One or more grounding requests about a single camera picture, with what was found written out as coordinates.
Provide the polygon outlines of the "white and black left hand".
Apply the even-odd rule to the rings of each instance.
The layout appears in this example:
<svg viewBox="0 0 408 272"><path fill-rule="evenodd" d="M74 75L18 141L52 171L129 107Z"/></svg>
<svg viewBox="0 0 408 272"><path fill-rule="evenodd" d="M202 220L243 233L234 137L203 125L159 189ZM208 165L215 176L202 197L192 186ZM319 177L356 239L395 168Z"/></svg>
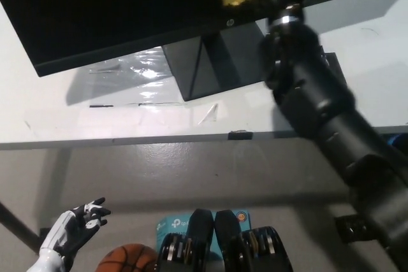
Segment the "white and black left hand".
<svg viewBox="0 0 408 272"><path fill-rule="evenodd" d="M70 271L78 251L107 224L112 212L103 206L101 197L62 213L40 246L37 261L27 270Z"/></svg>

